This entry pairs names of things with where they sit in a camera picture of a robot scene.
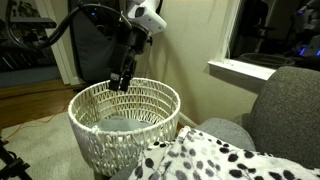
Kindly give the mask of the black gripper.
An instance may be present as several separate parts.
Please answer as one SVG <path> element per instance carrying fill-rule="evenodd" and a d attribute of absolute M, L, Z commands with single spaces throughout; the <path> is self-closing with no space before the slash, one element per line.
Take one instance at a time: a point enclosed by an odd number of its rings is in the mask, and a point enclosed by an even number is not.
<path fill-rule="evenodd" d="M 127 92 L 135 69 L 136 55 L 141 55 L 147 42 L 148 34 L 140 29 L 133 28 L 130 31 L 122 31 L 117 37 L 113 47 L 113 70 L 110 74 L 109 89 Z"/>

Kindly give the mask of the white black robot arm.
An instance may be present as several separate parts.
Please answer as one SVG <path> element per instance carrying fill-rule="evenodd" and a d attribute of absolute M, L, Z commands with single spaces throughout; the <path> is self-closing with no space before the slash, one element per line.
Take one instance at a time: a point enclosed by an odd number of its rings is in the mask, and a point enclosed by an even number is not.
<path fill-rule="evenodd" d="M 135 73 L 136 55 L 144 53 L 152 36 L 167 23 L 160 16 L 162 0 L 125 0 L 125 10 L 100 3 L 83 3 L 81 11 L 111 43 L 109 89 L 126 92 Z"/>

